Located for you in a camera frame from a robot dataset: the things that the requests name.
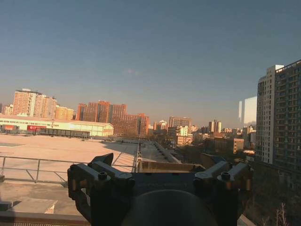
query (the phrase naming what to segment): signboard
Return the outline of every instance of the signboard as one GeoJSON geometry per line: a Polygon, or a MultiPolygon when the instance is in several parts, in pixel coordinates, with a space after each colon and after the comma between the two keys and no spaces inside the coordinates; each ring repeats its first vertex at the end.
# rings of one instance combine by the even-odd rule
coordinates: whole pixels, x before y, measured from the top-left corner
{"type": "Polygon", "coordinates": [[[4,129],[5,130],[14,130],[14,126],[12,126],[12,125],[5,125],[4,129]]]}
{"type": "Polygon", "coordinates": [[[28,131],[36,131],[39,128],[46,128],[46,126],[31,126],[31,125],[27,126],[28,131]]]}

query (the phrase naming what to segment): metal railing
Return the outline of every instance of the metal railing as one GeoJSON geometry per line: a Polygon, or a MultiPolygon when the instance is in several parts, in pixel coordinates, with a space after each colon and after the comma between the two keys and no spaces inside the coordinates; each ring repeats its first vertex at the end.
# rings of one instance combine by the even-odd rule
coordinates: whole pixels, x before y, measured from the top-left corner
{"type": "MultiPolygon", "coordinates": [[[[30,182],[41,182],[41,183],[55,183],[55,184],[65,184],[67,182],[67,179],[65,179],[64,177],[62,177],[60,174],[65,174],[67,176],[67,169],[66,171],[57,171],[57,170],[43,170],[40,169],[41,163],[43,163],[44,161],[51,161],[51,162],[61,162],[61,163],[69,163],[71,164],[76,164],[76,163],[80,163],[78,161],[63,161],[63,160],[52,160],[52,159],[35,159],[35,158],[22,158],[22,157],[11,157],[11,156],[0,156],[0,158],[3,158],[3,162],[2,162],[2,167],[1,167],[1,175],[5,176],[5,170],[20,170],[23,172],[26,172],[27,175],[29,176],[29,178],[17,178],[17,177],[6,177],[6,180],[17,180],[17,181],[30,181],[30,182]],[[28,161],[37,161],[37,168],[36,169],[24,169],[24,168],[16,168],[16,167],[5,167],[6,165],[6,160],[7,159],[19,159],[19,160],[28,160],[28,161]],[[32,175],[30,173],[30,171],[34,171],[36,173],[36,175],[32,175]],[[58,180],[41,180],[39,179],[40,173],[42,172],[46,172],[46,173],[53,173],[55,175],[55,177],[58,180]]],[[[113,167],[125,167],[125,168],[133,168],[133,166],[128,166],[128,165],[117,165],[117,164],[113,164],[113,167]]]]}
{"type": "Polygon", "coordinates": [[[141,156],[142,156],[141,143],[140,143],[140,139],[139,139],[138,140],[138,145],[137,145],[137,151],[136,151],[135,156],[134,156],[133,168],[132,168],[132,172],[134,172],[134,173],[137,172],[138,162],[139,162],[141,156]]]}

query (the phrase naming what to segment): flat roof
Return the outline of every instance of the flat roof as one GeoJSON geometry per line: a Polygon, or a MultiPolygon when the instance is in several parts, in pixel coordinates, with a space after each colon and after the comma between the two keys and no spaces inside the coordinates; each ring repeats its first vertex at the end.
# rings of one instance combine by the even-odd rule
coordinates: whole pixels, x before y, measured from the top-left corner
{"type": "Polygon", "coordinates": [[[30,116],[17,116],[17,115],[5,115],[0,114],[1,119],[17,119],[17,120],[28,120],[28,121],[47,121],[47,122],[63,122],[63,123],[73,123],[73,124],[86,124],[86,125],[98,125],[106,126],[111,125],[110,123],[105,122],[94,122],[94,121],[78,121],[78,120],[52,120],[50,118],[41,118],[41,117],[30,117],[30,116]]]}

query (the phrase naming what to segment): building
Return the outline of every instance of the building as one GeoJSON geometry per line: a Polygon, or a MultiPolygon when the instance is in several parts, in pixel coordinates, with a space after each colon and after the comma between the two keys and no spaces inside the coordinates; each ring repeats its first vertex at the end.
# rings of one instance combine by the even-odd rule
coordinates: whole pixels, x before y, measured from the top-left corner
{"type": "Polygon", "coordinates": [[[244,140],[238,138],[214,137],[214,148],[216,152],[236,154],[244,151],[244,140]]]}
{"type": "Polygon", "coordinates": [[[167,121],[161,120],[158,123],[155,121],[154,122],[154,129],[155,133],[160,133],[160,134],[167,134],[167,121]]]}
{"type": "Polygon", "coordinates": [[[169,117],[169,127],[177,127],[177,126],[188,126],[188,133],[191,133],[191,118],[186,117],[169,117]]]}
{"type": "Polygon", "coordinates": [[[55,117],[56,99],[33,92],[30,89],[15,91],[13,115],[26,115],[31,117],[55,117]]]}
{"type": "Polygon", "coordinates": [[[244,145],[247,148],[250,148],[250,146],[251,146],[251,137],[250,137],[250,134],[252,132],[255,132],[252,126],[245,126],[243,128],[244,145]]]}
{"type": "Polygon", "coordinates": [[[217,120],[210,121],[209,126],[208,126],[208,130],[209,130],[210,133],[213,133],[213,132],[219,132],[220,133],[222,131],[222,122],[217,121],[217,120]]]}
{"type": "Polygon", "coordinates": [[[209,129],[208,129],[207,126],[202,126],[202,127],[199,129],[199,131],[200,131],[201,133],[208,133],[208,132],[209,132],[209,129]]]}
{"type": "Polygon", "coordinates": [[[176,136],[175,144],[177,146],[185,146],[191,145],[192,143],[192,136],[176,136]]]}
{"type": "Polygon", "coordinates": [[[127,114],[127,106],[124,104],[111,105],[107,101],[79,104],[76,118],[80,121],[111,123],[114,134],[118,136],[146,136],[148,133],[149,117],[143,113],[127,114]]]}
{"type": "Polygon", "coordinates": [[[149,124],[148,135],[153,135],[154,126],[149,124]]]}
{"type": "Polygon", "coordinates": [[[298,171],[301,171],[300,88],[301,60],[276,69],[274,131],[271,130],[270,136],[274,134],[273,164],[298,171]]]}
{"type": "Polygon", "coordinates": [[[188,126],[178,126],[176,136],[188,136],[188,126]]]}
{"type": "Polygon", "coordinates": [[[197,127],[197,126],[193,125],[193,126],[191,127],[191,132],[196,132],[197,130],[198,130],[198,127],[197,127]]]}
{"type": "Polygon", "coordinates": [[[257,96],[247,98],[238,103],[238,120],[241,128],[256,124],[257,96]]]}
{"type": "Polygon", "coordinates": [[[18,126],[19,132],[38,133],[39,129],[55,129],[67,131],[89,132],[90,136],[112,136],[113,126],[109,123],[53,120],[49,118],[23,117],[15,115],[0,115],[0,125],[18,126]]]}
{"type": "Polygon", "coordinates": [[[84,112],[86,111],[86,104],[79,104],[77,108],[76,118],[75,120],[83,121],[84,120],[84,112]]]}
{"type": "Polygon", "coordinates": [[[14,110],[14,105],[7,105],[4,106],[4,114],[5,115],[12,115],[14,110]]]}
{"type": "Polygon", "coordinates": [[[273,163],[275,71],[283,65],[267,69],[258,81],[256,115],[256,160],[273,163]]]}
{"type": "Polygon", "coordinates": [[[232,133],[232,129],[231,128],[223,128],[222,132],[223,133],[232,133]]]}
{"type": "Polygon", "coordinates": [[[73,109],[57,105],[56,111],[55,111],[55,119],[56,120],[72,120],[73,112],[74,112],[73,109]]]}

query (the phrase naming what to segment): high-rise apartment building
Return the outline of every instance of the high-rise apartment building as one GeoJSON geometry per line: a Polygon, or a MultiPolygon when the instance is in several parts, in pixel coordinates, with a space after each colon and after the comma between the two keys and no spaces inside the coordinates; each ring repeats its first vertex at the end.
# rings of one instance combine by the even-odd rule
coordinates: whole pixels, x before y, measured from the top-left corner
{"type": "Polygon", "coordinates": [[[300,88],[301,60],[276,68],[273,164],[298,171],[301,171],[300,88]]]}
{"type": "Polygon", "coordinates": [[[79,104],[77,108],[76,118],[75,120],[83,121],[84,120],[84,112],[86,111],[86,104],[79,104]]]}
{"type": "Polygon", "coordinates": [[[30,89],[15,91],[13,115],[34,116],[36,97],[42,95],[39,92],[32,92],[30,89]]]}
{"type": "Polygon", "coordinates": [[[120,118],[127,114],[127,105],[110,105],[109,106],[109,123],[113,121],[113,118],[120,118]]]}
{"type": "Polygon", "coordinates": [[[191,118],[187,117],[169,117],[169,127],[188,126],[188,133],[191,133],[191,118]]]}
{"type": "Polygon", "coordinates": [[[114,134],[136,134],[145,136],[148,133],[149,117],[143,113],[127,114],[127,105],[111,105],[106,101],[89,102],[88,106],[79,104],[77,120],[108,122],[114,126],[114,134]]]}
{"type": "Polygon", "coordinates": [[[3,113],[5,115],[12,115],[13,114],[13,109],[14,109],[13,105],[4,106],[4,112],[3,113]]]}
{"type": "Polygon", "coordinates": [[[218,132],[220,133],[222,131],[222,122],[221,121],[210,121],[208,124],[208,130],[209,133],[218,132]]]}
{"type": "Polygon", "coordinates": [[[57,120],[72,120],[73,118],[73,109],[63,107],[63,106],[56,106],[55,111],[55,119],[57,120]]]}
{"type": "Polygon", "coordinates": [[[283,65],[267,69],[258,81],[256,115],[256,159],[273,163],[275,71],[283,65]]]}
{"type": "Polygon", "coordinates": [[[30,89],[15,91],[13,115],[54,118],[56,99],[30,89]]]}

